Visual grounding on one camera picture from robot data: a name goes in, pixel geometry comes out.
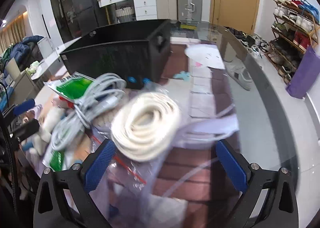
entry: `curtain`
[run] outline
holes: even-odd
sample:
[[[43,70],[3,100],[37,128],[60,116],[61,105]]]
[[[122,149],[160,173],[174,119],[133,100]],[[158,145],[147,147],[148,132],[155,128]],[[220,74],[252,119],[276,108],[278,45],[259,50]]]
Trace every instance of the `curtain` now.
[[[19,43],[26,36],[23,15],[7,24],[0,32],[0,54],[3,53],[11,43]]]

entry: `metal bolt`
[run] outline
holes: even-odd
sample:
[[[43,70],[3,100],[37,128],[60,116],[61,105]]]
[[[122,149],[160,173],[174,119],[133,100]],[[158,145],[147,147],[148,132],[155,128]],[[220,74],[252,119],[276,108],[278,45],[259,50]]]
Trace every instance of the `metal bolt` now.
[[[81,167],[81,165],[79,163],[75,163],[72,165],[73,170],[78,170],[80,167]]]
[[[254,169],[254,170],[258,170],[260,167],[257,163],[252,163],[251,164],[251,168]]]
[[[50,168],[47,167],[45,170],[43,170],[43,173],[44,173],[44,174],[49,174],[49,173],[50,173]]]
[[[282,167],[281,168],[281,172],[284,173],[284,174],[287,174],[289,171],[285,167]]]

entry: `yellow object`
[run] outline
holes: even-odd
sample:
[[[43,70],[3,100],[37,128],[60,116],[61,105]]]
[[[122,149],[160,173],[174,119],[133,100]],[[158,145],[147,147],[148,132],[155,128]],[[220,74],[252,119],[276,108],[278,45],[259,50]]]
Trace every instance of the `yellow object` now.
[[[197,29],[197,27],[193,26],[193,25],[180,25],[180,28],[190,29],[190,30],[196,30]]]

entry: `black basket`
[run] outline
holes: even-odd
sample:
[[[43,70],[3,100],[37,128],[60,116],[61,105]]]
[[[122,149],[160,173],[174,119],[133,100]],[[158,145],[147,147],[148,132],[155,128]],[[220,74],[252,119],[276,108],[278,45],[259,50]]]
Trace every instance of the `black basket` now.
[[[60,54],[68,72],[97,78],[116,73],[127,87],[158,82],[170,55],[170,20],[144,20],[98,27]]]

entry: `coiled white rope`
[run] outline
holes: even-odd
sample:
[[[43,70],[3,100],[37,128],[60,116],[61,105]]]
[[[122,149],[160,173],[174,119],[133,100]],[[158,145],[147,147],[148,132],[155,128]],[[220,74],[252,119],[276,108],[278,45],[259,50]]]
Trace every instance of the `coiled white rope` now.
[[[65,149],[79,135],[83,135],[85,127],[90,128],[91,121],[115,108],[125,94],[125,86],[126,81],[114,73],[106,73],[95,79],[84,95],[76,100],[75,110],[54,128],[52,148],[57,151]]]
[[[149,161],[169,147],[179,123],[180,109],[172,99],[162,93],[143,93],[113,119],[112,140],[127,158]]]

